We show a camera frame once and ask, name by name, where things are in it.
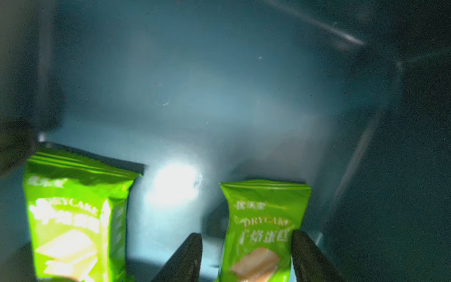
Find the green cookie packet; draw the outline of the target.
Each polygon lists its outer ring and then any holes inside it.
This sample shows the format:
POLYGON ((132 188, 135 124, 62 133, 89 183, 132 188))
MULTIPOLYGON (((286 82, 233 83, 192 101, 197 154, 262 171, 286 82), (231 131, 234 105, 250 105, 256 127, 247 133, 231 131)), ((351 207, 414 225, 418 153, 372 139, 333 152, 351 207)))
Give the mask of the green cookie packet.
POLYGON ((137 173, 64 150, 28 158, 23 188, 36 279, 128 282, 126 217, 137 173))
POLYGON ((287 282, 292 233, 311 196, 307 184, 247 180, 222 183, 229 207, 220 282, 287 282))

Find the teal bottom drawer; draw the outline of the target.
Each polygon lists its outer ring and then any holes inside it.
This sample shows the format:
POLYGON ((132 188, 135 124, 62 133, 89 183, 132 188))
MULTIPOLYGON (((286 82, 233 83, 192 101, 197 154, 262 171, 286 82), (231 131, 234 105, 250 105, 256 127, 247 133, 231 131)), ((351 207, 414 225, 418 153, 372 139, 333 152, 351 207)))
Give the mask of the teal bottom drawer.
POLYGON ((126 267, 191 233, 216 279, 222 182, 299 182, 349 282, 451 279, 449 1, 2 1, 1 280, 35 280, 23 176, 40 146, 140 173, 126 267))

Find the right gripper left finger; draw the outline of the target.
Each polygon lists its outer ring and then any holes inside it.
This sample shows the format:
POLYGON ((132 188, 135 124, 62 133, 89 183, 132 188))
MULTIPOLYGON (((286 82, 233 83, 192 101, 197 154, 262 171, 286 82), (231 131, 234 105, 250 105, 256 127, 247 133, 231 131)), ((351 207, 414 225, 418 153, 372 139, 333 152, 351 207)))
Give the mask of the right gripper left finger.
POLYGON ((191 233, 160 269, 152 282, 198 282, 202 254, 202 235, 191 233))

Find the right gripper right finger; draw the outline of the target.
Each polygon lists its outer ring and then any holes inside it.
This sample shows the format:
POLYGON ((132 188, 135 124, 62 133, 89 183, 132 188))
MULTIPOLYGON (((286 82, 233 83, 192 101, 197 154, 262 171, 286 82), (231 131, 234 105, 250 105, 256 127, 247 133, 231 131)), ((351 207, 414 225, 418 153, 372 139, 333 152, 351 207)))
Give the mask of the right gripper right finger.
POLYGON ((293 231, 291 256, 298 282, 345 282, 305 231, 293 231))

